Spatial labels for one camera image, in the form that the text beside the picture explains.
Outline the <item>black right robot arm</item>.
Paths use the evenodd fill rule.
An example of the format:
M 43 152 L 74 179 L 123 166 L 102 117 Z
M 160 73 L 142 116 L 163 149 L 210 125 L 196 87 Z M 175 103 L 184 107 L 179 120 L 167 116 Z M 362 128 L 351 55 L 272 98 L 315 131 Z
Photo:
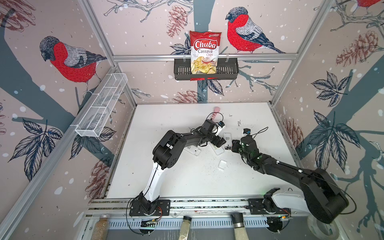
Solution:
M 349 206 L 347 194 L 323 169 L 313 171 L 298 168 L 260 153 L 256 141 L 250 135 L 233 140 L 231 150 L 239 154 L 243 162 L 254 171 L 279 178 L 301 190 L 299 193 L 283 193 L 281 188 L 273 188 L 265 193 L 262 204 L 270 214 L 278 210 L 295 209 L 330 224 Z

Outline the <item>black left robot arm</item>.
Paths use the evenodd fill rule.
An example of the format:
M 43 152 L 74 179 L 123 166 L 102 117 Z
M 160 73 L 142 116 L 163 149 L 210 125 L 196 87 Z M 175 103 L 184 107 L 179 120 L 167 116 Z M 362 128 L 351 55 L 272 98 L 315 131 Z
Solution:
M 152 213 L 157 207 L 165 171 L 177 163 L 184 148 L 208 143 L 220 148 L 226 143 L 226 140 L 219 136 L 225 126 L 222 121 L 215 123 L 206 119 L 202 126 L 192 129 L 189 133 L 180 134 L 169 130 L 163 136 L 153 150 L 154 164 L 148 184 L 138 195 L 140 206 L 146 212 Z

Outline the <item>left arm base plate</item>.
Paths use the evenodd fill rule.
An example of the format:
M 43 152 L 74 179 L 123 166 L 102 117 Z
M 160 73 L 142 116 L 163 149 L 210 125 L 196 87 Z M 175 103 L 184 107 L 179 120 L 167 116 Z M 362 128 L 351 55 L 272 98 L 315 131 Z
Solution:
M 171 208 L 170 200 L 156 200 L 153 203 L 133 199 L 128 204 L 130 217 L 160 217 L 169 216 Z

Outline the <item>white remote control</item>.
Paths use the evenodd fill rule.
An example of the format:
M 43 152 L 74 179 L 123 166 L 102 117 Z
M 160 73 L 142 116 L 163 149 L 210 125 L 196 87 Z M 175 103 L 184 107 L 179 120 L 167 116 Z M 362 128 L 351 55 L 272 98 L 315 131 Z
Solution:
M 226 140 L 225 144 L 224 144 L 224 149 L 225 150 L 231 150 L 232 149 L 232 146 L 233 146 L 233 143 L 232 143 L 232 134 L 231 133 L 223 133 L 223 138 Z
M 221 155 L 225 152 L 225 150 L 222 147 L 216 147 L 215 145 L 212 145 L 212 144 L 210 144 L 210 146 L 216 155 Z

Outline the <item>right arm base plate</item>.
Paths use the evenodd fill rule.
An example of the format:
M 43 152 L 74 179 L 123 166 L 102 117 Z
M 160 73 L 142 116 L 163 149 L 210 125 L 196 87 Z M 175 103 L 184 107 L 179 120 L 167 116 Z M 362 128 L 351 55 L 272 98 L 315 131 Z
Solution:
M 251 215 L 290 215 L 290 209 L 281 209 L 270 199 L 248 199 Z

